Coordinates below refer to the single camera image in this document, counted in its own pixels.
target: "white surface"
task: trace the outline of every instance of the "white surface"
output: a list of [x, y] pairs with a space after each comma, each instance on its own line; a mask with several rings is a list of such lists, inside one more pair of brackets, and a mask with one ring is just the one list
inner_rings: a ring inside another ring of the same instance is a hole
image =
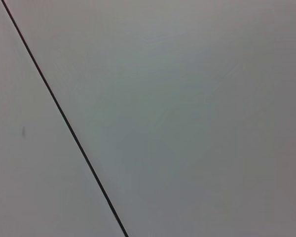
[[296, 237], [296, 0], [7, 0], [130, 237]]
[[124, 235], [0, 2], [0, 237], [90, 236]]

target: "black line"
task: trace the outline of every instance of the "black line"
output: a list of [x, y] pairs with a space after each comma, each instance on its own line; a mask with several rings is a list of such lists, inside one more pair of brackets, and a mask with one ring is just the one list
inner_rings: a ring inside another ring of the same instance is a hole
[[56, 99], [56, 97], [55, 97], [53, 91], [51, 90], [51, 88], [50, 88], [48, 82], [46, 81], [46, 79], [45, 79], [45, 77], [44, 77], [44, 75], [43, 75], [41, 69], [39, 68], [39, 66], [38, 66], [38, 64], [37, 64], [37, 62], [36, 62], [36, 60], [35, 60], [35, 58], [34, 58], [32, 52], [31, 52], [31, 50], [30, 50], [28, 44], [26, 43], [26, 41], [25, 41], [25, 39], [24, 39], [24, 37], [23, 37], [23, 35], [22, 35], [22, 33], [21, 33], [19, 27], [17, 26], [17, 24], [16, 24], [16, 22], [15, 22], [13, 16], [12, 16], [12, 14], [11, 14], [9, 8], [7, 7], [7, 5], [6, 5], [6, 3], [5, 3], [4, 0], [1, 0], [1, 2], [3, 3], [3, 6], [4, 6], [5, 10], [7, 11], [7, 13], [8, 13], [8, 15], [9, 15], [11, 21], [13, 22], [14, 27], [16, 28], [17, 32], [19, 33], [19, 36], [21, 37], [21, 40], [22, 40], [22, 42], [23, 42], [23, 44], [24, 44], [26, 50], [28, 51], [28, 53], [29, 53], [29, 55], [30, 55], [32, 61], [34, 62], [35, 67], [36, 67], [36, 69], [38, 70], [38, 72], [39, 72], [41, 78], [43, 79], [43, 81], [44, 81], [44, 83], [45, 83], [45, 85], [46, 85], [46, 87], [47, 87], [47, 89], [48, 89], [48, 91], [49, 91], [51, 97], [53, 97], [53, 100], [54, 100], [54, 102], [55, 102], [55, 104], [56, 104], [56, 106], [57, 106], [59, 112], [61, 113], [62, 117], [64, 118], [64, 120], [65, 120], [65, 122], [66, 122], [66, 125], [68, 126], [68, 128], [69, 128], [69, 130], [70, 130], [72, 136], [74, 137], [74, 140], [75, 140], [75, 142], [77, 143], [77, 145], [78, 145], [78, 147], [79, 147], [79, 149], [80, 149], [80, 151], [81, 151], [81, 153], [82, 153], [82, 155], [83, 155], [85, 161], [87, 162], [87, 164], [88, 164], [88, 166], [89, 166], [89, 168], [90, 168], [90, 170], [91, 170], [91, 172], [92, 172], [94, 178], [96, 179], [98, 185], [100, 186], [100, 189], [101, 189], [101, 191], [102, 191], [102, 193], [103, 193], [105, 199], [107, 200], [107, 202], [108, 202], [108, 204], [109, 204], [109, 206], [110, 206], [110, 208], [111, 208], [111, 211], [113, 212], [113, 214], [114, 214], [114, 216], [115, 216], [115, 218], [116, 218], [116, 220], [117, 220], [119, 226], [121, 227], [121, 229], [122, 229], [124, 235], [125, 235], [126, 237], [129, 237], [129, 236], [128, 236], [128, 233], [126, 232], [126, 230], [125, 230], [125, 228], [124, 228], [124, 226], [123, 226], [123, 224], [122, 224], [122, 222], [121, 222], [121, 220], [120, 220], [120, 218], [119, 218], [119, 216], [118, 216], [118, 214], [117, 214], [117, 212], [116, 212], [116, 210], [115, 210], [115, 208], [113, 207], [113, 205], [112, 205], [112, 203], [111, 203], [111, 201], [110, 201], [110, 199], [109, 199], [109, 196], [108, 196], [107, 192], [105, 191], [105, 189], [104, 189], [104, 187], [103, 187], [103, 185], [102, 185], [102, 183], [101, 183], [101, 181], [100, 181], [98, 175], [97, 175], [96, 172], [94, 171], [94, 168], [92, 167], [92, 165], [91, 165], [91, 163], [90, 163], [90, 160], [89, 160], [88, 156], [87, 156], [86, 153], [84, 152], [84, 149], [83, 149], [82, 145], [80, 144], [80, 142], [79, 142], [79, 140], [78, 140], [76, 134], [74, 133], [73, 128], [71, 127], [71, 125], [70, 125], [70, 123], [69, 123], [69, 121], [68, 121], [66, 115], [64, 114], [62, 108], [60, 107], [60, 105], [59, 105], [59, 103], [58, 103], [58, 101], [57, 101], [57, 99]]

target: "white panel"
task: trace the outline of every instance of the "white panel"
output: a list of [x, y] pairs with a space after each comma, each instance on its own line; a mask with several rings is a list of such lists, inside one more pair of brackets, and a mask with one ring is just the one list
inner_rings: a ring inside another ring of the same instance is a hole
[[131, 237], [296, 237], [296, 0], [6, 0]]
[[0, 2], [0, 237], [122, 237]]

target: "small mark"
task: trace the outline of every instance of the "small mark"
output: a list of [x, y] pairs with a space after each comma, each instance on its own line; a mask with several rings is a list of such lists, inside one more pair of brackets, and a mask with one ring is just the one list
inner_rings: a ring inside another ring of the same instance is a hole
[[25, 127], [22, 128], [22, 137], [25, 138], [26, 133], [25, 133]]

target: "gray panel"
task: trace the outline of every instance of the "gray panel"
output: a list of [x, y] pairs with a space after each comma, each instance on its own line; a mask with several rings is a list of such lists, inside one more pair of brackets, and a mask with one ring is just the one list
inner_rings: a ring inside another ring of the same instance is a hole
[[0, 2], [0, 237], [124, 236]]
[[296, 237], [296, 0], [7, 0], [131, 237]]

